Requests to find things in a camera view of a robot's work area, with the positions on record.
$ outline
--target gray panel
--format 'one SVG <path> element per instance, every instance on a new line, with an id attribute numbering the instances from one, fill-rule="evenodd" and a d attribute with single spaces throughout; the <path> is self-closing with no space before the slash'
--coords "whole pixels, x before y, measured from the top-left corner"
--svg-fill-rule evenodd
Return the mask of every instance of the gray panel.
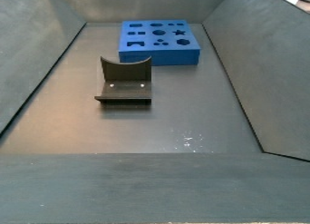
<path id="1" fill-rule="evenodd" d="M 0 132 L 82 25 L 60 0 L 0 0 Z"/>
<path id="2" fill-rule="evenodd" d="M 86 22 L 186 19 L 200 23 L 223 0 L 65 0 Z"/>
<path id="3" fill-rule="evenodd" d="M 225 0 L 204 27 L 264 150 L 310 160 L 310 15 Z"/>
<path id="4" fill-rule="evenodd" d="M 0 220 L 308 223 L 308 171 L 265 154 L 5 155 Z"/>
<path id="5" fill-rule="evenodd" d="M 200 24 L 200 63 L 152 67 L 152 104 L 102 109 L 100 56 L 117 62 L 120 24 L 89 24 L 0 142 L 3 153 L 257 152 Z"/>

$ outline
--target hexagonal hole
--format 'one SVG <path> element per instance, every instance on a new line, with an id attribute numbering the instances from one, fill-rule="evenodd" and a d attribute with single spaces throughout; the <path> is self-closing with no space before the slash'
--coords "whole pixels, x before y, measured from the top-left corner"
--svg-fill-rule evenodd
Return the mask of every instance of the hexagonal hole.
<path id="1" fill-rule="evenodd" d="M 177 40 L 176 40 L 176 43 L 177 43 L 178 45 L 188 45 L 188 44 L 189 44 L 189 41 L 188 41 L 186 39 L 177 39 Z"/>

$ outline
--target gray floor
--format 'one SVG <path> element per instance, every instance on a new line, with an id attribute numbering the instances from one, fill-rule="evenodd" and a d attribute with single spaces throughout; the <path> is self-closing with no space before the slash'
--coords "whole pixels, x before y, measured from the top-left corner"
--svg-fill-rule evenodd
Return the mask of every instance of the gray floor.
<path id="1" fill-rule="evenodd" d="M 197 66 L 152 67 L 149 109 L 102 109 L 101 55 L 117 61 L 118 24 L 89 24 L 0 140 L 0 153 L 260 153 L 200 24 Z"/>

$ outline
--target dark gray bracket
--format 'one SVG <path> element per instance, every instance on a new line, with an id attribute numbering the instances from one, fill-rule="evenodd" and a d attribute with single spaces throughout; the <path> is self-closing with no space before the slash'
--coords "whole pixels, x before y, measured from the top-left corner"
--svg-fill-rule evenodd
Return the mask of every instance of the dark gray bracket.
<path id="1" fill-rule="evenodd" d="M 102 103 L 150 103 L 150 57 L 136 63 L 114 63 L 100 57 L 104 75 Z"/>

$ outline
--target blue foam block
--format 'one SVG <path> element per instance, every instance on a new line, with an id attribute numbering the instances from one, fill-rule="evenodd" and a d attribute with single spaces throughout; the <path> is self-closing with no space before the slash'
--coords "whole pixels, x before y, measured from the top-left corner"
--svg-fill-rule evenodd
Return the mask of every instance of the blue foam block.
<path id="1" fill-rule="evenodd" d="M 121 63 L 150 57 L 152 65 L 197 64 L 200 47 L 185 20 L 124 21 L 118 45 Z"/>

